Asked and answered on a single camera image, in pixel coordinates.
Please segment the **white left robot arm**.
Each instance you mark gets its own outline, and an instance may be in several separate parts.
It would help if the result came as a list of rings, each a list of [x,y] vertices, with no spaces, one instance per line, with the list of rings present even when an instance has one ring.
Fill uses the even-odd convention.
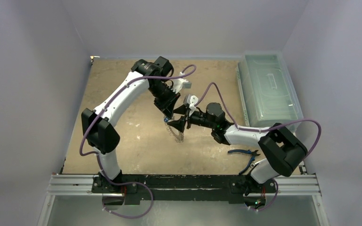
[[[154,106],[166,118],[172,118],[180,90],[188,82],[187,76],[184,70],[175,76],[173,65],[162,56],[154,62],[140,59],[104,102],[92,110],[86,108],[82,111],[83,137],[79,153],[97,157],[100,173],[105,177],[103,186],[109,192],[115,193],[122,186],[116,155],[120,135],[115,129],[121,116],[141,94],[149,91],[154,97]]]

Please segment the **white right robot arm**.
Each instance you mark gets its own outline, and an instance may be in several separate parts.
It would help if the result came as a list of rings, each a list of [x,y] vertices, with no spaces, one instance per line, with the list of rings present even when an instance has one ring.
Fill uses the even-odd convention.
[[[182,105],[174,110],[181,114],[178,120],[168,121],[167,125],[179,132],[191,125],[212,130],[211,136],[219,144],[246,145],[260,148],[265,159],[254,167],[246,178],[246,186],[256,192],[269,179],[279,175],[289,177],[299,163],[307,156],[305,145],[286,127],[276,123],[272,127],[238,127],[226,119],[225,111],[219,103],[209,103],[203,112],[191,110]]]

